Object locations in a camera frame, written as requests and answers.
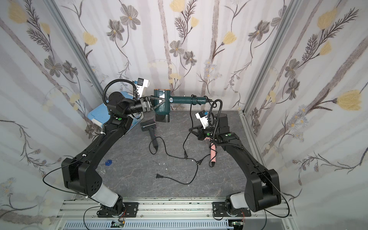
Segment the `dark green hair dryer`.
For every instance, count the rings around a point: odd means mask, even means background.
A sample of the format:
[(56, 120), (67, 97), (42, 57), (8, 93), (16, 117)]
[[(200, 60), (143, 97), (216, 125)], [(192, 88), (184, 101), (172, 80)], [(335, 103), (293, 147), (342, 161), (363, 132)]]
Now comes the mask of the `dark green hair dryer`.
[[(186, 96), (171, 96), (170, 90), (154, 90), (154, 99), (152, 100), (153, 106), (155, 107), (155, 120), (157, 122), (170, 122), (171, 104), (189, 104), (194, 105), (205, 105), (212, 102), (207, 96), (197, 97), (191, 95)], [(199, 126), (192, 126), (189, 129), (189, 135), (195, 135), (198, 140), (204, 140), (210, 138), (215, 132), (215, 125), (210, 122), (210, 113), (202, 110), (195, 114), (196, 119), (200, 121)]]

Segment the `pink hair dryer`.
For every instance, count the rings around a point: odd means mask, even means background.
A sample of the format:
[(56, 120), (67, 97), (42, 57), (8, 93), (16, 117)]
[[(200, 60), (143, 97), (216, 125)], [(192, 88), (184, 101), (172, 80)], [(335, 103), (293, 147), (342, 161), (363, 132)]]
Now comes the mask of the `pink hair dryer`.
[(210, 141), (210, 138), (205, 138), (205, 140), (209, 141), (210, 154), (207, 154), (201, 160), (203, 161), (206, 157), (209, 156), (210, 157), (209, 167), (212, 168), (216, 164), (216, 156), (217, 156), (216, 145)]

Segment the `black hair dryer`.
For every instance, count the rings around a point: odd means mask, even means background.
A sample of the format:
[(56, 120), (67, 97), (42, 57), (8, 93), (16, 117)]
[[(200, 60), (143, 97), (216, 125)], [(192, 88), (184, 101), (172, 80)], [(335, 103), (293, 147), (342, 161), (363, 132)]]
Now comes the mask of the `black hair dryer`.
[(178, 181), (174, 178), (163, 176), (163, 175), (160, 175), (160, 174), (156, 174), (156, 179), (169, 179), (169, 180), (172, 180), (172, 181), (174, 181), (176, 183), (179, 183), (181, 185), (190, 185), (190, 184), (192, 184), (194, 179), (197, 176), (197, 173), (198, 173), (199, 161), (195, 160), (194, 158), (189, 158), (186, 150), (184, 150), (184, 157), (178, 157), (178, 156), (174, 156), (174, 155), (169, 154), (168, 151), (167, 151), (167, 147), (166, 147), (166, 143), (165, 143), (164, 139), (162, 137), (156, 136), (156, 134), (155, 134), (154, 130), (157, 128), (157, 125), (156, 125), (156, 122), (153, 119), (142, 122), (140, 126), (141, 126), (142, 131), (148, 131), (149, 132), (149, 135), (150, 135), (150, 138), (151, 138), (151, 141), (149, 143), (149, 152), (152, 155), (156, 155), (158, 153), (158, 150), (159, 150), (158, 140), (161, 140), (162, 143), (163, 143), (163, 146), (164, 146), (164, 152), (167, 156), (172, 157), (172, 158), (176, 158), (176, 159), (180, 159), (180, 160), (191, 160), (191, 161), (195, 162), (195, 165), (196, 165), (196, 170), (195, 170), (194, 176), (189, 182), (186, 182), (186, 183), (180, 182), (180, 181)]

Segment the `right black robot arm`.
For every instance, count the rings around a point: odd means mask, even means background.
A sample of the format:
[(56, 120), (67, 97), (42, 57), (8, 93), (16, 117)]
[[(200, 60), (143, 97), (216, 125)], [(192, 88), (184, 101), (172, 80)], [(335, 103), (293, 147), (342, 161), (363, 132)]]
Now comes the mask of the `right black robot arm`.
[(201, 125), (190, 128), (189, 131), (199, 140), (209, 138), (212, 145), (221, 147), (230, 154), (246, 178), (245, 191), (228, 195), (225, 199), (228, 215), (236, 216), (245, 209), (258, 212), (281, 204), (277, 172), (264, 167), (247, 151), (238, 135), (230, 130), (227, 115), (200, 111), (196, 117)]

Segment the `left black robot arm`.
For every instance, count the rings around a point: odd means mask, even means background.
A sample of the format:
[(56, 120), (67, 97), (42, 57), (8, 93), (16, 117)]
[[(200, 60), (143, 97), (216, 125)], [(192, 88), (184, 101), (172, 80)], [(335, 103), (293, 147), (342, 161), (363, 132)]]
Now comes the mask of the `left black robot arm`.
[(132, 114), (154, 111), (168, 100), (168, 96), (158, 94), (139, 98), (134, 82), (126, 79), (122, 81), (133, 87), (133, 99), (126, 98), (121, 92), (113, 92), (107, 96), (109, 87), (120, 80), (108, 83), (102, 97), (110, 118), (103, 124), (102, 133), (80, 154), (72, 159), (66, 158), (61, 164), (64, 186), (98, 202), (101, 207), (97, 215), (103, 218), (119, 218), (123, 216), (126, 207), (122, 196), (103, 184), (96, 171), (98, 164), (111, 147), (129, 131), (133, 122)]

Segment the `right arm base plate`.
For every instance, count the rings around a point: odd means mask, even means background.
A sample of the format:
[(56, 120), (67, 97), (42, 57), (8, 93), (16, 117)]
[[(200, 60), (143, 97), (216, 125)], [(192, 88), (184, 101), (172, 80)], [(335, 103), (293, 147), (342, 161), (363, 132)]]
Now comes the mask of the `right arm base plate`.
[(213, 202), (212, 211), (216, 218), (242, 218), (251, 216), (249, 208), (235, 208), (228, 200), (225, 202)]

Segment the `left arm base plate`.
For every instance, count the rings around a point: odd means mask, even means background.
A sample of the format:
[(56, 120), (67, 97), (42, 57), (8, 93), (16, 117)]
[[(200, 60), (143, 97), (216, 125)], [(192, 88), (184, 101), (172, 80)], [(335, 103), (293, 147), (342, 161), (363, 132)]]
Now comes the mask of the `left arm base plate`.
[(99, 218), (120, 218), (122, 216), (127, 218), (135, 218), (139, 209), (138, 202), (118, 202), (113, 207), (101, 205), (97, 211)]

